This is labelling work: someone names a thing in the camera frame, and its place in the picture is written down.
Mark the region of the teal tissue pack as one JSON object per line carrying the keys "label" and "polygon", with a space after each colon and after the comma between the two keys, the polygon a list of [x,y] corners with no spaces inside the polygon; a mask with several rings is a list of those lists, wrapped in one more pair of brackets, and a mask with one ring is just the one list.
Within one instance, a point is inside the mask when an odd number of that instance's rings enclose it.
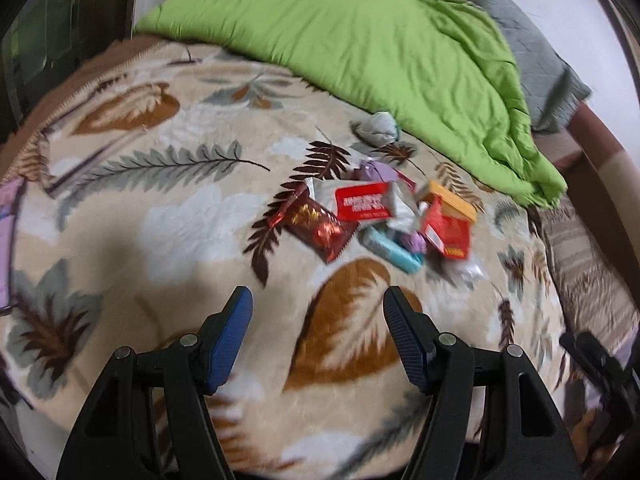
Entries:
{"label": "teal tissue pack", "polygon": [[407,274],[416,274],[422,269],[424,260],[421,255],[408,252],[374,226],[363,229],[359,233],[359,239],[361,245],[367,250]]}

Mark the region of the purple paper ball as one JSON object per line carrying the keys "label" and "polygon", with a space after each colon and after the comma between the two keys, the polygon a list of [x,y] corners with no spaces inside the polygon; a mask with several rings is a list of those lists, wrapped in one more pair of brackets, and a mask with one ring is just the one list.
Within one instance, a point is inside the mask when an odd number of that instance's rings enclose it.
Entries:
{"label": "purple paper ball", "polygon": [[408,250],[410,254],[424,255],[427,253],[427,241],[418,231],[401,233],[399,235],[399,243],[405,250]]}

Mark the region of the striped beige pillow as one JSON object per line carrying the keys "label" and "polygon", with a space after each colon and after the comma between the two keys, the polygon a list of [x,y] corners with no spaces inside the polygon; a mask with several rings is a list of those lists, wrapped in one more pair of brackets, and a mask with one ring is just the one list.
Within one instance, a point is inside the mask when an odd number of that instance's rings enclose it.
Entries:
{"label": "striped beige pillow", "polygon": [[619,352],[639,324],[639,312],[623,278],[568,197],[554,209],[537,208],[534,217],[547,247],[567,328],[576,333],[588,330],[608,352]]}

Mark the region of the torn red carton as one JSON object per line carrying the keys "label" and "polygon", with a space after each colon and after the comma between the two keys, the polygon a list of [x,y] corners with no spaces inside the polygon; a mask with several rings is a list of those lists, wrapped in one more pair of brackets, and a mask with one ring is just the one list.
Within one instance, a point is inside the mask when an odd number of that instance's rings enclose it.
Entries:
{"label": "torn red carton", "polygon": [[471,248],[471,229],[470,220],[445,214],[442,198],[436,196],[425,211],[419,231],[445,258],[466,260]]}

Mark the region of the orange medicine box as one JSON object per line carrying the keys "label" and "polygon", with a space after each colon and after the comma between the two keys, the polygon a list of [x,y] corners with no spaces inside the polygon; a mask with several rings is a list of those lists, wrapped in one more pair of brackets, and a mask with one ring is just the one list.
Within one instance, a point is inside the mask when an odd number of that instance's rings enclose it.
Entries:
{"label": "orange medicine box", "polygon": [[442,212],[448,216],[465,218],[471,222],[477,222],[477,212],[471,203],[464,200],[454,192],[448,190],[435,180],[429,180],[422,188],[414,192],[418,202],[431,203],[436,197],[442,201]]}

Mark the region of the red white tissue pack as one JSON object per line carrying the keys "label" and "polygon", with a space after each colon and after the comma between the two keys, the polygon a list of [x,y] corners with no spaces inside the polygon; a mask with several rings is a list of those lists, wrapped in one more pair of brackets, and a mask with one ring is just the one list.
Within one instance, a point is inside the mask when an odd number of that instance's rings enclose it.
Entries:
{"label": "red white tissue pack", "polygon": [[338,220],[368,226],[383,222],[390,229],[409,233],[418,225],[420,209],[405,182],[305,180],[312,200]]}

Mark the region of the dark red snack wrapper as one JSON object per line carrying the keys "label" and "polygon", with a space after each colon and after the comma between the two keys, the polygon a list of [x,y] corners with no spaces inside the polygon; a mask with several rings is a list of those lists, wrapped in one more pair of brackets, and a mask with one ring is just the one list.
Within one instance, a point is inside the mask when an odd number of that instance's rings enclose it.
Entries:
{"label": "dark red snack wrapper", "polygon": [[340,220],[310,197],[300,184],[268,221],[270,228],[282,226],[311,248],[324,263],[334,261],[355,235],[359,224]]}

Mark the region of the leaf pattern blanket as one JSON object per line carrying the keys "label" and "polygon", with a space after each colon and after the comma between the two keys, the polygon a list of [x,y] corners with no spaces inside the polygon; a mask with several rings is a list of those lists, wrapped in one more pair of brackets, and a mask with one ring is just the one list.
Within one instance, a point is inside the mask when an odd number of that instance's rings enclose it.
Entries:
{"label": "leaf pattern blanket", "polygon": [[[254,315],[207,402],[237,471],[357,479],[407,463],[426,404],[386,328],[390,286],[472,346],[519,344],[562,396],[564,320],[527,212],[411,136],[360,144],[359,117],[284,68],[149,38],[108,49],[43,99],[3,159],[25,185],[1,363],[46,474],[117,347],[166,347],[239,285]],[[270,229],[298,182],[345,177],[367,158],[474,206],[482,280],[445,280],[433,260],[407,274],[359,240],[324,263]]]}

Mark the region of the brown beige headboard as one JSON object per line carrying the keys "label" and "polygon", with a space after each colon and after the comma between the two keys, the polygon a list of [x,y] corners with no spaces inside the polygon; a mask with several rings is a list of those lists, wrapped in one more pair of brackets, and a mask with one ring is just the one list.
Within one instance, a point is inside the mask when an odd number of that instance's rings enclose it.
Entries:
{"label": "brown beige headboard", "polygon": [[639,276],[639,168],[598,115],[579,104],[567,127],[534,141],[567,177],[568,196],[606,258]]}

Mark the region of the purple foil wrapper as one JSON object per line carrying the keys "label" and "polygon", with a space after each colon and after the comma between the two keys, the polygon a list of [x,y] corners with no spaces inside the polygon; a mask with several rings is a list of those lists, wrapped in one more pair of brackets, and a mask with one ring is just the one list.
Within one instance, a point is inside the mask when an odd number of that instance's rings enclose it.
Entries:
{"label": "purple foil wrapper", "polygon": [[368,182],[404,182],[408,189],[413,192],[416,184],[410,180],[399,170],[387,165],[385,162],[379,162],[374,159],[363,159],[359,166],[354,170],[354,176],[359,181]]}

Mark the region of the crumpled white green paper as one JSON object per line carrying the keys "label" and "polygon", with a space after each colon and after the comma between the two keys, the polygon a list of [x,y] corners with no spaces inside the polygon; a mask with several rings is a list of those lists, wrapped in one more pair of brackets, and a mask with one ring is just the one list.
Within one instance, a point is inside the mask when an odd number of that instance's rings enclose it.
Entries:
{"label": "crumpled white green paper", "polygon": [[382,148],[399,139],[400,128],[389,112],[376,112],[352,123],[352,132],[374,148]]}

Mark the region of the pink notebook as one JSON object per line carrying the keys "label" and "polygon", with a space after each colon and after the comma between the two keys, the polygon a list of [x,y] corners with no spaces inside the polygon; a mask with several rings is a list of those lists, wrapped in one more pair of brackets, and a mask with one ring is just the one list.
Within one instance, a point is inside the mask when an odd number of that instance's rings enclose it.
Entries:
{"label": "pink notebook", "polygon": [[14,224],[24,185],[25,180],[22,177],[16,177],[1,185],[0,308],[2,314],[5,314],[11,307],[11,260]]}

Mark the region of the grey quilted pillow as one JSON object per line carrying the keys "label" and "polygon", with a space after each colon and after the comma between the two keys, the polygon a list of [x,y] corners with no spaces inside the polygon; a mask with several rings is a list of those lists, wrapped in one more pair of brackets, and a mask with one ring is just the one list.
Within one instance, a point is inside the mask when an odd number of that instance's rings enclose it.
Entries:
{"label": "grey quilted pillow", "polygon": [[565,128],[590,88],[553,49],[542,31],[512,0],[469,0],[484,10],[506,38],[520,71],[532,128],[556,133]]}

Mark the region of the green quilt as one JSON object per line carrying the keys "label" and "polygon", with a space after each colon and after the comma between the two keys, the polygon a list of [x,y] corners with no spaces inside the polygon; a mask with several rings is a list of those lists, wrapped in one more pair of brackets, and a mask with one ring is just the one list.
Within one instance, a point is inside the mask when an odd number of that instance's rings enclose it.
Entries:
{"label": "green quilt", "polygon": [[139,34],[280,65],[398,126],[523,206],[566,191],[538,151],[514,55],[466,0],[166,0]]}

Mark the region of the glass wooden door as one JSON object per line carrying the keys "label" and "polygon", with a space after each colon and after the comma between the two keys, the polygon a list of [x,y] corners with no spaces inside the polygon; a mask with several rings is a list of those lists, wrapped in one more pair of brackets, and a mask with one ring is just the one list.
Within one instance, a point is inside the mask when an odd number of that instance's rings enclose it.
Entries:
{"label": "glass wooden door", "polygon": [[1,0],[1,135],[83,62],[130,34],[132,0]]}

